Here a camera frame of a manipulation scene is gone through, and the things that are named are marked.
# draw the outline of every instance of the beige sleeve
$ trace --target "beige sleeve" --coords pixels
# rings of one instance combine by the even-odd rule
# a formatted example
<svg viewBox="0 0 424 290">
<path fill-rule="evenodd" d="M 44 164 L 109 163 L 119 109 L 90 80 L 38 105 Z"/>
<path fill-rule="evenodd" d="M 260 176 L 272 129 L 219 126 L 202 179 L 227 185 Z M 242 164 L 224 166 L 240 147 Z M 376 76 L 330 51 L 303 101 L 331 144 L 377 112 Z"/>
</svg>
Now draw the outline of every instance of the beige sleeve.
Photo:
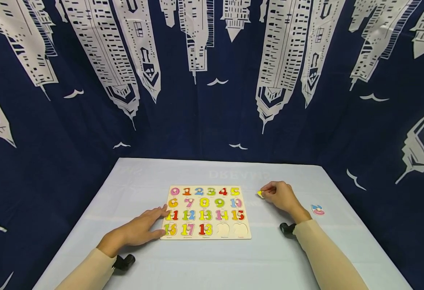
<svg viewBox="0 0 424 290">
<path fill-rule="evenodd" d="M 315 220 L 298 224 L 294 234 L 309 258 L 320 290 L 368 290 L 350 260 Z"/>
<path fill-rule="evenodd" d="M 115 259 L 98 249 L 92 250 L 56 290 L 101 290 L 114 272 Z"/>
</svg>

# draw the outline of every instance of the puzzle board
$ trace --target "puzzle board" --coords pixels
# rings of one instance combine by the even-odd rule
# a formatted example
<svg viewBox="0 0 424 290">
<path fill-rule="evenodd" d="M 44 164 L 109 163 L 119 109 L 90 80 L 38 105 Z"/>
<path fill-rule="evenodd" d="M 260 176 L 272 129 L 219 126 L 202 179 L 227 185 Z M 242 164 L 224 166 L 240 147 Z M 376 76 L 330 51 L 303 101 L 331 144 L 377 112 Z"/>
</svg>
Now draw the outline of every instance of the puzzle board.
<svg viewBox="0 0 424 290">
<path fill-rule="evenodd" d="M 248 216 L 239 186 L 175 185 L 167 198 L 170 215 L 160 239 L 250 239 Z"/>
</svg>

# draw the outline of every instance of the dark blue curtain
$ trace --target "dark blue curtain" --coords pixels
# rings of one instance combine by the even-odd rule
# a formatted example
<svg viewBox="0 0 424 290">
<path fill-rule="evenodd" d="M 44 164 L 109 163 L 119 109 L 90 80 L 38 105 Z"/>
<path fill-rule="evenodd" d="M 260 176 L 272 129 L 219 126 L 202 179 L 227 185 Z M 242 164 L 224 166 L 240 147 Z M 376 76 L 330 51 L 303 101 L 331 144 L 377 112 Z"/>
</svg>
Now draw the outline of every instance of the dark blue curtain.
<svg viewBox="0 0 424 290">
<path fill-rule="evenodd" d="M 116 159 L 146 157 L 322 165 L 411 286 L 424 289 L 424 160 L 403 151 L 406 140 L 424 144 L 424 127 L 413 130 L 424 118 L 424 54 L 414 58 L 411 31 L 424 0 L 389 59 L 352 91 L 368 17 L 350 32 L 355 1 L 347 0 L 313 100 L 306 108 L 298 80 L 264 134 L 256 105 L 266 29 L 260 0 L 251 1 L 250 22 L 233 42 L 215 1 L 214 47 L 196 84 L 178 13 L 170 28 L 159 1 L 149 1 L 161 91 L 154 103 L 139 85 L 133 124 L 108 98 L 71 23 L 54 1 L 43 3 L 56 24 L 50 62 L 59 83 L 45 86 L 50 101 L 0 34 L 0 107 L 16 146 L 0 137 L 0 286 L 14 272 L 7 289 L 31 289 Z M 228 82 L 208 85 L 215 78 Z M 84 94 L 62 97 L 74 90 Z M 372 93 L 388 100 L 359 97 Z M 129 147 L 115 147 L 120 142 Z M 247 150 L 230 146 L 237 144 Z"/>
</svg>

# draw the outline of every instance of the table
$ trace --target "table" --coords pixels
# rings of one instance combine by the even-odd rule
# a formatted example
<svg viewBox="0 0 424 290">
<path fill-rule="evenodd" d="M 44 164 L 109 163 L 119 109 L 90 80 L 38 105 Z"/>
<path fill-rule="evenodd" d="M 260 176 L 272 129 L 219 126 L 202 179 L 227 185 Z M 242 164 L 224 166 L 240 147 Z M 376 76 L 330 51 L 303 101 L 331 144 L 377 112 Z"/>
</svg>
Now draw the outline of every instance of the table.
<svg viewBox="0 0 424 290">
<path fill-rule="evenodd" d="M 150 242 L 130 247 L 136 262 L 104 289 L 319 289 L 297 240 L 283 237 L 288 216 L 256 195 L 270 180 L 291 184 L 301 204 L 353 262 L 370 290 L 412 289 L 322 167 L 167 159 L 120 158 L 34 287 L 56 287 L 102 236 L 166 202 L 172 184 L 238 184 L 245 196 L 250 240 Z M 161 220 L 154 228 L 161 227 Z"/>
</svg>

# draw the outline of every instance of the number 17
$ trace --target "number 17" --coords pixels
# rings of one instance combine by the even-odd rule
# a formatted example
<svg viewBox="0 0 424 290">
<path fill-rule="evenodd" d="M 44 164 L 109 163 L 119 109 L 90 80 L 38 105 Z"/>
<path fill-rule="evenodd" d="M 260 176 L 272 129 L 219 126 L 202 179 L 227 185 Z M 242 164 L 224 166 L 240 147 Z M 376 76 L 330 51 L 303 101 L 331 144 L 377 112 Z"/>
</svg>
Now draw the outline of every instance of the number 17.
<svg viewBox="0 0 424 290">
<path fill-rule="evenodd" d="M 183 231 L 181 232 L 182 236 L 190 236 L 193 235 L 194 224 L 184 224 Z"/>
</svg>

